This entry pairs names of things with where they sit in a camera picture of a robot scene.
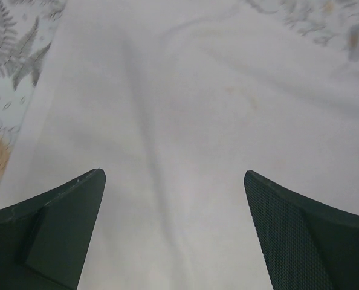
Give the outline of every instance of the fern leaf print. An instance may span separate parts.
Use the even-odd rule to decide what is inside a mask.
[[[18,5],[18,4],[33,4],[34,0],[9,0],[11,5]]]
[[[19,40],[19,42],[16,44],[13,50],[12,55],[18,61],[22,61],[23,59],[26,59],[29,56],[32,50],[34,40],[36,39],[38,29],[39,29],[39,17],[36,18],[31,30]]]
[[[324,48],[349,52],[349,29],[359,24],[359,0],[244,0],[257,12],[273,10],[274,20]]]
[[[9,53],[16,42],[17,31],[13,28],[17,22],[0,0],[0,51]]]
[[[11,51],[16,43],[17,31],[14,29],[16,23],[0,0],[0,77],[12,74],[12,69],[6,69],[6,65],[11,62]]]
[[[25,63],[19,69],[17,69],[17,71],[15,72],[12,78],[14,90],[17,90],[18,84],[21,82],[21,80],[27,75],[29,75],[34,69],[37,71],[34,73],[34,75],[38,74],[38,77],[40,76],[40,72],[42,69],[42,61],[45,55],[47,54],[50,46],[51,44],[49,43],[46,47],[37,50],[25,61]]]
[[[41,71],[39,69],[33,68],[32,72],[31,72],[33,86],[37,86],[37,82],[40,79],[40,74],[41,74]]]

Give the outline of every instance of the black mesh panel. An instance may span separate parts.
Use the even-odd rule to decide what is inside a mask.
[[[301,211],[247,174],[248,203],[274,290],[334,290]]]

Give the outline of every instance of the white sheet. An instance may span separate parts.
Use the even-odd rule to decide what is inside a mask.
[[[271,289],[246,170],[359,214],[359,66],[339,70],[344,54],[233,1],[80,0],[63,17],[60,79],[45,67],[36,92],[53,103],[0,207],[105,170],[80,290]]]

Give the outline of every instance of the wrinkled cloth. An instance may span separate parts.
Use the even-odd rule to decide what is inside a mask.
[[[272,289],[247,170],[359,214],[347,51],[244,2],[71,0],[63,17],[0,207],[105,170],[80,290]]]

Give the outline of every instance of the black plastic piece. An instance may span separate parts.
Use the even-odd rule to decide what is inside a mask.
[[[0,290],[76,290],[106,177],[94,169],[0,210]]]
[[[359,216],[252,171],[244,186],[274,290],[359,290]]]

